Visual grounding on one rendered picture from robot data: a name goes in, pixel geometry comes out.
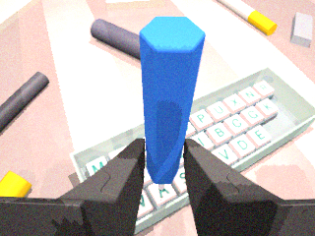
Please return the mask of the yellow cylindrical rod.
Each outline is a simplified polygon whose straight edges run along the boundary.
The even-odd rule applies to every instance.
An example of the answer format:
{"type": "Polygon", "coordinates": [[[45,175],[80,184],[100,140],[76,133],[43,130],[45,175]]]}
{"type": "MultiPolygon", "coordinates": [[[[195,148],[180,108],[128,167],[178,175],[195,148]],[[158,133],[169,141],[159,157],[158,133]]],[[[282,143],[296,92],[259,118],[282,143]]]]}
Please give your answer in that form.
{"type": "Polygon", "coordinates": [[[24,197],[31,186],[22,177],[8,171],[0,181],[0,197],[24,197]]]}

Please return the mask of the blue tapered rod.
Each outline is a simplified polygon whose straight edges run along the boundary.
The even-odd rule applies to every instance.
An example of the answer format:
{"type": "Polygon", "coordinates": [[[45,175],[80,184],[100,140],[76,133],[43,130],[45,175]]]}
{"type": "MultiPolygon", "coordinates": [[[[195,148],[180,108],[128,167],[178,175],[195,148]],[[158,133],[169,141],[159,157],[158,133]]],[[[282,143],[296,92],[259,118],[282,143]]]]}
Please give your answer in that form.
{"type": "Polygon", "coordinates": [[[139,31],[147,172],[161,190],[179,170],[205,36],[187,17],[139,31]]]}

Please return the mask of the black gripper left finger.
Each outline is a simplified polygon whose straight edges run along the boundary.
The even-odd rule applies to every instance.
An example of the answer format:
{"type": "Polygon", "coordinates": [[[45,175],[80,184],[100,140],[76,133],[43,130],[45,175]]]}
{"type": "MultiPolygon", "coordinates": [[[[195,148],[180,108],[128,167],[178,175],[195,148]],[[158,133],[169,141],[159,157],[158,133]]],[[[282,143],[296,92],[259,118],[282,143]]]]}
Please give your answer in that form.
{"type": "Polygon", "coordinates": [[[0,197],[0,236],[134,236],[144,177],[135,139],[57,199],[0,197]]]}

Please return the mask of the white keyboard with letter keys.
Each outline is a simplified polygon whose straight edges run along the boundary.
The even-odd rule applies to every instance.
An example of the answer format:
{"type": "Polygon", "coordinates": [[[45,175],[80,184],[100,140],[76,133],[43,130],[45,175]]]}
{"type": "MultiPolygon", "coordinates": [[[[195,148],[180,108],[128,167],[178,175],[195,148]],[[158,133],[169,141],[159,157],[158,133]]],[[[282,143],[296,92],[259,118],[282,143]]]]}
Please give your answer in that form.
{"type": "MultiPolygon", "coordinates": [[[[193,139],[238,172],[277,150],[315,122],[315,105],[266,65],[193,98],[185,139],[193,139]]],[[[80,183],[135,139],[144,121],[69,153],[80,183]]],[[[183,151],[178,173],[161,190],[147,172],[135,235],[190,204],[183,151]]]]}

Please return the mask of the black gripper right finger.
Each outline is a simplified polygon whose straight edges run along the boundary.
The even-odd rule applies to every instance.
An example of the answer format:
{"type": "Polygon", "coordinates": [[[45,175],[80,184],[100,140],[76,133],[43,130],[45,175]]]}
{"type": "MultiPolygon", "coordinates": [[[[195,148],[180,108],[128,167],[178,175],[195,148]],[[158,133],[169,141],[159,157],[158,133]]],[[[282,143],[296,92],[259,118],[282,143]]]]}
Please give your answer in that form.
{"type": "Polygon", "coordinates": [[[315,236],[315,199],[281,199],[193,139],[183,162],[198,236],[315,236]]]}

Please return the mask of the white rectangular block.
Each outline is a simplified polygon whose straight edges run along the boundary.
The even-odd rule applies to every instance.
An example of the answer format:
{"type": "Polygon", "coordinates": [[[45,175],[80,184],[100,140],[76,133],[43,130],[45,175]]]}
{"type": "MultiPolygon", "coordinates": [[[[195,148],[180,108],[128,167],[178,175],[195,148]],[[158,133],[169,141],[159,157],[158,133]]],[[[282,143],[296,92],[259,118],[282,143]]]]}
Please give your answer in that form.
{"type": "Polygon", "coordinates": [[[312,39],[312,27],[312,16],[296,12],[289,42],[307,48],[312,39]]]}

